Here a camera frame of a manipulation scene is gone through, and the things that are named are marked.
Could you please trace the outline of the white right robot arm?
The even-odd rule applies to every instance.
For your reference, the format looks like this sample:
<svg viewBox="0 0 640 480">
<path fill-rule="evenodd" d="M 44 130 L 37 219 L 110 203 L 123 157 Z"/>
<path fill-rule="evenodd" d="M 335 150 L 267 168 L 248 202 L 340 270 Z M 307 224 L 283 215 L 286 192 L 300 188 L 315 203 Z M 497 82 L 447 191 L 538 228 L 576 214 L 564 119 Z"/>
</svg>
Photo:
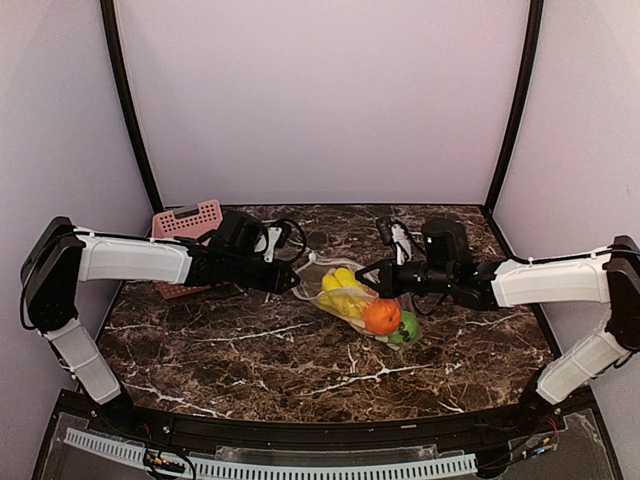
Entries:
<svg viewBox="0 0 640 480">
<path fill-rule="evenodd" d="M 548 258 L 474 259 L 465 237 L 425 239 L 425 258 L 383 259 L 356 278 L 379 297 L 443 294 L 456 305 L 492 311 L 529 305 L 597 304 L 609 310 L 597 330 L 536 372 L 510 413 L 534 432 L 576 389 L 639 351 L 639 246 L 627 235 L 585 252 Z"/>
</svg>

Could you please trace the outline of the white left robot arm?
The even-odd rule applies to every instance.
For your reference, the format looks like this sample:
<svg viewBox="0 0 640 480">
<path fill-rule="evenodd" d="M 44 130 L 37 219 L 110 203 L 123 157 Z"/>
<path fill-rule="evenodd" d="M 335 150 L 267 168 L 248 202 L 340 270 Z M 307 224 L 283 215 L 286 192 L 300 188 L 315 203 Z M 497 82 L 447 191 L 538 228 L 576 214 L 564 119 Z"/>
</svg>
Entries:
<svg viewBox="0 0 640 480">
<path fill-rule="evenodd" d="M 235 284 L 283 294 L 300 283 L 290 259 L 276 252 L 288 230 L 236 213 L 199 237 L 138 237 L 79 227 L 53 218 L 20 271 L 20 318 L 37 331 L 120 436 L 141 427 L 140 412 L 96 341 L 98 327 L 83 321 L 81 294 L 126 282 L 160 282 L 188 288 Z"/>
</svg>

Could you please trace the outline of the clear zip top bag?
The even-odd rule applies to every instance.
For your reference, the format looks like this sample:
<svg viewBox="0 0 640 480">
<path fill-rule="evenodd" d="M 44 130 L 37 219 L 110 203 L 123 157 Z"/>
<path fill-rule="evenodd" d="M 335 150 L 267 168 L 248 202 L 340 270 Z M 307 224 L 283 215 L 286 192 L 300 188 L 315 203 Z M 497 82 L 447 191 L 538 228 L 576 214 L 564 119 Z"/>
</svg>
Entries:
<svg viewBox="0 0 640 480">
<path fill-rule="evenodd" d="M 321 258 L 311 253 L 296 270 L 300 284 L 293 293 L 394 351 L 413 346 L 421 339 L 421 326 L 408 298 L 379 297 L 356 279 L 361 268 L 346 258 Z"/>
</svg>

